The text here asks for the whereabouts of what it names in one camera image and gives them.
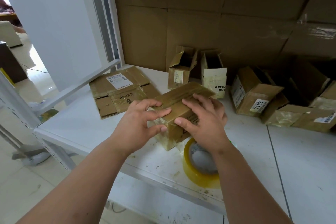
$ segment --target white wall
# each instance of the white wall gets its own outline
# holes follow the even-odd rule
[[[107,62],[84,0],[10,2],[59,90]]]

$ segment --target barcode label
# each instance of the barcode label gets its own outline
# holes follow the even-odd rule
[[[265,107],[268,105],[268,100],[257,99],[250,109],[250,112],[263,112]]]
[[[106,77],[106,79],[115,87],[116,90],[133,85],[133,83],[121,73]]]
[[[245,96],[245,90],[239,80],[239,77],[236,75],[236,78],[233,81],[231,87],[231,95],[233,99],[234,106],[237,108]]]
[[[183,71],[180,70],[174,71],[174,82],[183,83]]]
[[[330,116],[328,117],[323,117],[323,118],[317,118],[314,120],[314,122],[319,122],[319,123],[330,123],[334,117],[336,116],[336,112],[333,112]]]

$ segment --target fingernail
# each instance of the fingernail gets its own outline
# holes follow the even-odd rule
[[[180,121],[178,118],[176,118],[176,119],[174,120],[174,122],[175,122],[175,124],[177,124],[177,125],[180,125],[180,124],[181,124],[181,121]]]

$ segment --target cable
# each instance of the cable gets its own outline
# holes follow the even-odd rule
[[[23,64],[21,64],[21,65],[22,65],[22,66],[25,66],[26,68],[28,68],[28,69],[30,69],[30,70],[39,71],[39,72],[48,74],[48,72],[43,72],[43,71],[41,71],[41,70],[37,70],[37,69],[31,69],[31,68],[29,68],[29,67],[27,67],[26,65],[23,65]]]
[[[127,209],[125,208],[125,209],[122,209],[121,211],[115,211],[115,210],[113,209],[113,204],[114,204],[114,203],[112,203],[112,211],[113,211],[114,213],[122,213],[122,212],[124,212],[124,211],[127,210]]]

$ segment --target hand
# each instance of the hand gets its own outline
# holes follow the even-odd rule
[[[133,101],[119,121],[112,135],[107,139],[118,153],[128,157],[141,149],[146,142],[160,132],[165,132],[165,125],[147,127],[147,121],[156,120],[171,112],[171,108],[158,111],[147,111],[150,106],[161,106],[155,99]]]
[[[217,99],[205,98],[193,94],[202,106],[196,101],[182,99],[199,118],[197,125],[192,124],[185,118],[176,118],[175,123],[187,130],[195,140],[212,155],[223,154],[231,145],[226,136],[224,126],[228,121],[225,108]]]

